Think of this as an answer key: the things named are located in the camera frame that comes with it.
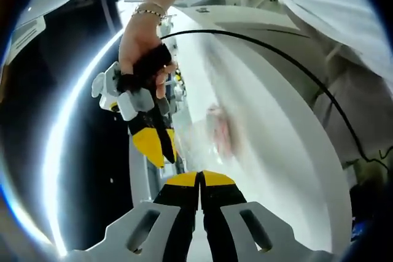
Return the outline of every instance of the dark background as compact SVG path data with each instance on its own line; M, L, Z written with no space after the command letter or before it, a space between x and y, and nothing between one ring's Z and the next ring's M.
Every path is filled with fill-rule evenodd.
M72 0L45 16L45 31L9 66L0 104L0 133L10 174L22 203L48 237L52 235L41 190L44 152L61 100L114 35L101 1ZM115 1L105 1L120 29ZM108 51L79 95L64 142L58 203L68 250L95 245L106 226L133 207L127 128L90 95L92 79L117 59L118 46Z

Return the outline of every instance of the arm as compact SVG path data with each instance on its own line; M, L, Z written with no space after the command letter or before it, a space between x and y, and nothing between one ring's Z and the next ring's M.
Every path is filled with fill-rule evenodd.
M175 0L145 0L143 9L150 9L164 14ZM160 18L152 13L137 14L131 18L125 28L119 48L119 63L124 74L133 73L133 64L143 55L161 44L157 37L157 25ZM175 65L167 65L165 71L157 73L157 97L165 95L165 80Z

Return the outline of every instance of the black handle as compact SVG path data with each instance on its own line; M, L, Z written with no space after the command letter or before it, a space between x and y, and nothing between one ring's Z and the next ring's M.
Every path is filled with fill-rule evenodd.
M117 82L119 92L130 90L134 92L143 88L155 92L155 83L152 80L157 72L172 61L171 53L165 44L152 49L142 56L133 66L133 75L121 75Z

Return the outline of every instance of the hand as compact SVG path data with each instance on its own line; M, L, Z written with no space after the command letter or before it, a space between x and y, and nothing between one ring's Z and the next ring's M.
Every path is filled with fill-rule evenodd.
M157 25L160 18L150 13L135 15L125 28L119 48L119 63L123 74L132 74L133 65L143 55L161 44L157 36ZM157 73L155 83L157 98L165 96L165 81L168 74L176 70L174 63Z

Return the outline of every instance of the person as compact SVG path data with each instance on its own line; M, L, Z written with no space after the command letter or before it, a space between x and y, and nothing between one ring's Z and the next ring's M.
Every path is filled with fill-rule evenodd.
M328 87L367 154L393 145L393 64L387 35L369 0L279 0L326 55ZM313 106L341 162L359 151L322 94Z
M157 37L157 26L175 0L144 0L128 22L119 48L119 63L122 73L132 74L133 64L151 49L161 44ZM174 63L157 74L157 97L165 95L165 81L176 69Z

